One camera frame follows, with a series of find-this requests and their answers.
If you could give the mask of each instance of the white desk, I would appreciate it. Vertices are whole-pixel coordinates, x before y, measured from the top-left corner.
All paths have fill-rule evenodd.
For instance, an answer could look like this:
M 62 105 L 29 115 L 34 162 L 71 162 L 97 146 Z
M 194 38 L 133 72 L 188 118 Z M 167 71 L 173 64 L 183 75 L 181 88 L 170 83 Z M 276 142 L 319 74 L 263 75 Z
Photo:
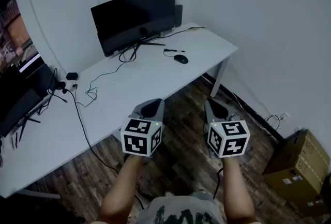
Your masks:
M 192 26 L 186 24 L 174 32 Z M 161 46 L 140 46 L 137 59 L 126 63 L 114 74 L 100 77 L 92 87 L 98 87 L 98 98 L 87 108 L 79 105 L 87 136 L 91 145 L 117 131 L 133 108 L 150 99 L 166 99 L 179 89 L 221 63 L 237 50 L 221 37 L 206 29 L 183 32 L 165 39 Z M 188 64 L 181 64 L 172 57 L 165 57 L 163 49 L 185 50 Z M 87 104 L 85 95 L 90 81 L 102 73 L 113 72 L 121 64 L 118 56 L 105 58 L 80 73 L 77 101 Z M 217 84 L 224 71 L 221 67 Z M 36 119 L 41 124 L 28 122 L 17 150 L 7 147 L 3 151 L 4 167 L 0 168 L 0 195 L 8 197 L 88 149 L 70 94 L 63 95 L 64 103 L 53 97 L 49 108 Z

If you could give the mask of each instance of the black mouse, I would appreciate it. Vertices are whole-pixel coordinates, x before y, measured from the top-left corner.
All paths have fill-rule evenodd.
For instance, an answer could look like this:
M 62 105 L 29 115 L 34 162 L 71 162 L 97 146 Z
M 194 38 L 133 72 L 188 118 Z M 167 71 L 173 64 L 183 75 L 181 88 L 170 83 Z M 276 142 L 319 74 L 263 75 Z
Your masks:
M 174 56 L 174 60 L 182 63 L 182 64 L 187 64 L 188 63 L 188 59 L 186 56 L 184 55 L 175 55 Z

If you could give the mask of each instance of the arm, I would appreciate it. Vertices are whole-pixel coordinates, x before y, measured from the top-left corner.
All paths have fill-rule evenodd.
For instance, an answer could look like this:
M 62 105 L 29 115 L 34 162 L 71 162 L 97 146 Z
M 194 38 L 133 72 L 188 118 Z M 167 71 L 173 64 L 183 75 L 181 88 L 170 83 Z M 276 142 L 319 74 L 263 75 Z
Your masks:
M 235 157 L 224 158 L 224 210 L 229 224 L 255 222 L 254 205 Z
M 108 224 L 125 224 L 132 209 L 142 157 L 131 155 L 124 163 L 115 184 L 103 199 L 99 221 Z

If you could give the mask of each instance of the wooden floor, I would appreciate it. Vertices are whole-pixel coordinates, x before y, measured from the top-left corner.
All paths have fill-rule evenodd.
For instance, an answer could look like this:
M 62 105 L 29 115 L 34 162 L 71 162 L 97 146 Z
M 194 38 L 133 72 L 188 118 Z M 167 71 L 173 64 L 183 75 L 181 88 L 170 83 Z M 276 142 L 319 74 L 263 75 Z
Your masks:
M 163 143 L 153 159 L 146 159 L 144 162 L 139 180 L 142 192 L 154 197 L 162 196 L 166 190 L 171 190 L 176 195 L 188 195 L 199 189 L 214 193 L 216 172 L 222 167 L 222 162 L 220 159 L 209 158 L 202 136 L 204 101 L 211 87 L 201 77 L 166 100 Z M 238 159 L 255 204 L 257 220 L 265 224 L 322 223 L 321 217 L 301 217 L 263 181 L 262 172 L 276 143 L 265 136 L 265 132 L 235 102 L 221 92 L 216 98 L 235 107 L 249 126 L 250 143 L 245 155 Z M 103 140 L 94 146 L 94 150 L 105 162 L 121 168 L 124 155 L 120 143 L 114 137 Z M 33 183 L 29 189 L 59 193 L 62 196 L 59 202 L 67 210 L 84 217 L 90 223 L 96 219 L 102 198 L 112 186 L 115 177 L 113 171 L 103 166 L 89 150 Z M 221 174 L 216 202 L 224 213 L 222 184 Z M 139 197 L 146 207 L 149 202 L 141 195 Z M 140 205 L 135 200 L 129 223 L 134 223 L 139 211 Z

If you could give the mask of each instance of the black baseboard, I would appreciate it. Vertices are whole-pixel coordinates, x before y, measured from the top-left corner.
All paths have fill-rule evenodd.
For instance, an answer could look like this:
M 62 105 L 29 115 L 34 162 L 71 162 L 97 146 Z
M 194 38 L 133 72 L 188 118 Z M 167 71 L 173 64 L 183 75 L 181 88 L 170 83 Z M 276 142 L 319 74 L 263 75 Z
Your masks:
M 215 79 L 205 73 L 203 75 L 207 80 L 209 80 L 212 84 L 215 84 Z M 256 113 L 248 104 L 246 104 L 239 96 L 234 96 L 231 91 L 229 91 L 227 88 L 225 88 L 222 84 L 219 86 L 219 89 L 225 93 L 227 96 L 229 96 L 233 101 L 238 102 L 242 105 L 244 110 L 250 114 L 261 126 L 263 126 L 278 142 L 279 144 L 283 144 L 286 142 L 286 140 L 271 126 L 269 123 L 264 120 L 263 117 L 261 117 L 259 114 Z

